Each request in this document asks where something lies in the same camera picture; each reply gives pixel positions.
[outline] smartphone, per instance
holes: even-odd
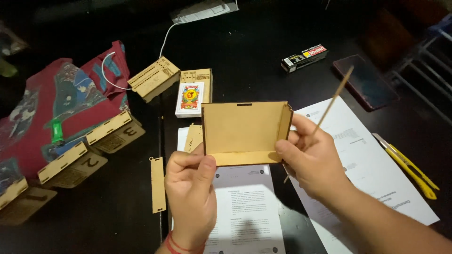
[[[372,63],[359,55],[334,61],[333,65],[342,76],[354,66],[346,87],[367,111],[374,111],[400,99]]]

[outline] dark background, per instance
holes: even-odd
[[[9,115],[22,97],[26,78],[60,57],[72,58],[76,66],[82,66],[110,48],[114,40],[124,43],[131,76],[137,74],[158,58],[172,24],[167,13],[188,2],[192,1],[156,1],[157,5],[129,1],[100,9],[88,5],[89,13],[46,22],[38,22],[34,13],[59,1],[36,1],[27,6],[21,1],[4,2],[8,8],[2,9],[3,20],[31,47],[7,58],[19,75],[0,77],[2,116]],[[422,37],[419,31],[428,26],[412,22],[407,8],[398,10],[384,1],[332,0],[326,11],[325,4],[239,1],[240,11],[175,26],[163,54],[182,70],[212,68],[213,102],[287,100],[297,110],[334,93],[339,78],[332,69],[333,61],[360,54],[385,71],[397,60],[382,57],[395,46],[388,51],[378,49],[379,54],[369,49],[367,39],[381,37],[369,34],[369,29],[379,27],[379,18],[386,15],[379,11],[382,7],[409,24],[407,47],[417,42]],[[280,67],[282,58],[317,44],[329,50],[325,60],[289,75]],[[441,188],[438,200],[428,203],[441,219],[434,228],[451,238],[451,127],[411,90],[404,86],[395,89],[401,100],[372,113],[347,91],[341,97],[370,132],[392,143]],[[146,134],[109,155],[109,162],[75,189],[58,189],[58,195],[25,224],[0,227],[0,252],[153,253],[168,231],[168,216],[166,212],[152,214],[148,158],[167,159],[176,150],[177,129],[199,121],[174,116],[176,93],[177,85],[173,85],[145,104],[136,93],[128,92],[131,111]],[[289,183],[282,184],[284,171],[278,165],[271,170],[275,193],[284,204],[279,215],[286,251],[325,253],[310,220],[305,220],[295,190]]]

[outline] wooden skewer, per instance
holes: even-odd
[[[336,90],[336,93],[333,95],[333,99],[330,101],[328,107],[325,110],[325,113],[323,113],[322,118],[320,118],[319,123],[317,124],[317,126],[315,127],[314,131],[312,132],[311,135],[309,135],[311,138],[308,138],[307,140],[312,140],[312,138],[314,137],[314,134],[317,132],[317,130],[320,128],[320,125],[322,124],[323,120],[326,117],[326,114],[328,113],[328,111],[331,109],[331,106],[333,106],[334,101],[336,100],[336,98],[339,96],[340,92],[342,91],[342,89],[344,89],[345,84],[347,83],[348,79],[350,78],[350,75],[352,74],[354,66],[351,66],[350,69],[347,71],[347,74],[344,76],[344,78],[342,79],[342,81],[340,82],[339,87]],[[305,148],[303,150],[306,150],[308,147],[310,147],[310,144],[305,144]],[[286,169],[286,173],[287,173],[287,177],[284,180],[284,183],[287,182],[287,180],[289,179],[289,173],[287,172]]]

